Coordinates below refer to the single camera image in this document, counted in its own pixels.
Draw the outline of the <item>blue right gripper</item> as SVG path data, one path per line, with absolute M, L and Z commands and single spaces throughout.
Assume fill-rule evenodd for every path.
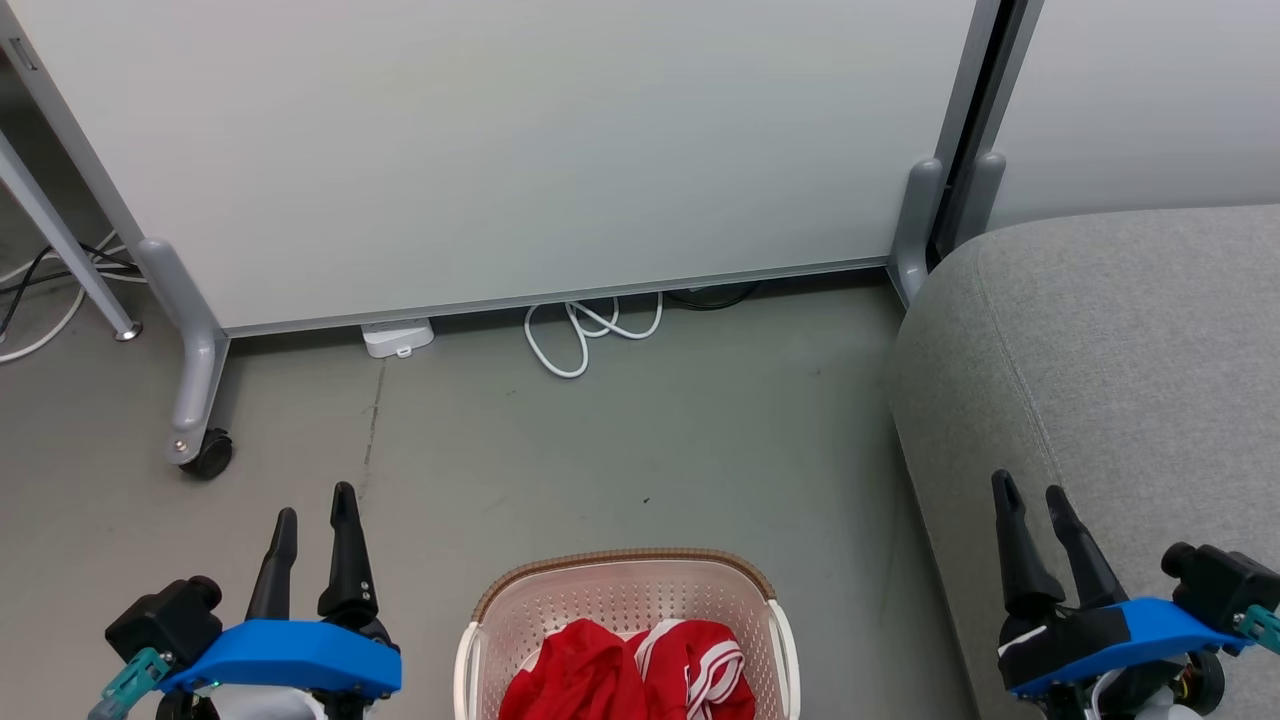
M 1065 591 L 1041 559 L 1012 475 L 998 469 L 991 484 L 1005 611 L 1010 618 L 1042 619 L 1065 601 Z M 1055 537 L 1068 555 L 1078 607 L 1092 610 L 1055 615 L 1001 644 L 998 670 L 1007 693 L 1037 698 L 1056 684 L 1076 684 L 1117 669 L 1253 644 L 1251 638 L 1204 625 L 1169 600 L 1130 600 L 1065 489 L 1050 486 L 1044 500 Z

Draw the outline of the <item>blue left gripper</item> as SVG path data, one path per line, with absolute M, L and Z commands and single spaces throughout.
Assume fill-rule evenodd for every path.
M 367 626 L 379 611 L 355 487 L 337 483 L 332 500 L 330 571 L 317 600 L 317 614 L 328 623 L 288 620 L 297 521 L 292 507 L 276 515 L 244 615 L 247 621 L 224 630 L 189 667 L 169 673 L 157 683 L 160 692 L 193 694 L 209 685 L 283 687 L 317 696 L 328 719 L 362 719 L 367 707 L 402 689 L 399 652 L 343 628 Z

